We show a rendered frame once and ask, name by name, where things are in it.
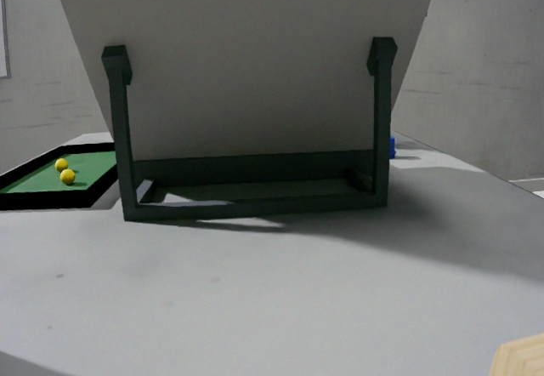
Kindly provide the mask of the green tray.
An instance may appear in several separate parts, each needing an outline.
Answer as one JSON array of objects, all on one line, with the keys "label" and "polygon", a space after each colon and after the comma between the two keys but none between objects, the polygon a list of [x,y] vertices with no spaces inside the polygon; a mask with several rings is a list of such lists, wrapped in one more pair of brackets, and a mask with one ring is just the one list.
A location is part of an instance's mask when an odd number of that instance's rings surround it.
[{"label": "green tray", "polygon": [[[59,159],[75,174],[69,185]],[[91,208],[117,180],[114,142],[61,145],[0,176],[0,211]]]}]

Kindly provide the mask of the blue round cap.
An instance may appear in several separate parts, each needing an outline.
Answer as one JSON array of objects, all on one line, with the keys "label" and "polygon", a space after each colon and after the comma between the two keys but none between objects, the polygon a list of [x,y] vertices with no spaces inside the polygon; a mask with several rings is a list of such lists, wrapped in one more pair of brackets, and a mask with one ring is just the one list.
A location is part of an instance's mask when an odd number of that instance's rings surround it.
[{"label": "blue round cap", "polygon": [[391,136],[391,138],[390,138],[390,158],[389,159],[394,159],[395,158],[396,151],[394,150],[394,143],[395,143],[395,137]]}]

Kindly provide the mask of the yellow ball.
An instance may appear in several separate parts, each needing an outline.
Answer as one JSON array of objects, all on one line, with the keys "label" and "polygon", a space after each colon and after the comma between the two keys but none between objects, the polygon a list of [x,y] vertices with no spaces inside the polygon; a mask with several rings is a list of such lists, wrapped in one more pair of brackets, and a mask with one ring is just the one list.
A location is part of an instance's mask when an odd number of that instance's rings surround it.
[{"label": "yellow ball", "polygon": [[62,171],[60,179],[64,184],[69,185],[75,180],[75,174],[72,170],[65,169],[64,171]]},{"label": "yellow ball", "polygon": [[55,163],[55,168],[57,171],[62,173],[63,170],[68,169],[68,162],[65,159],[59,159]]}]

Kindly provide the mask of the dark green u-shaped stand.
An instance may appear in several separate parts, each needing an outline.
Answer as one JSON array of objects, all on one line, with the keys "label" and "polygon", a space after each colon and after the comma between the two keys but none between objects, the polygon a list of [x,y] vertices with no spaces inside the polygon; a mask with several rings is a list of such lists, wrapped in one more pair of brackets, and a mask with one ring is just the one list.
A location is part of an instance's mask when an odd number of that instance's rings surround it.
[{"label": "dark green u-shaped stand", "polygon": [[373,37],[366,63],[370,76],[374,76],[372,180],[357,168],[346,168],[346,179],[359,192],[148,203],[157,183],[156,177],[145,178],[136,190],[127,96],[127,85],[130,85],[133,73],[128,53],[125,44],[105,47],[101,59],[109,80],[116,167],[124,221],[224,218],[387,207],[392,66],[397,49],[392,37]]}]

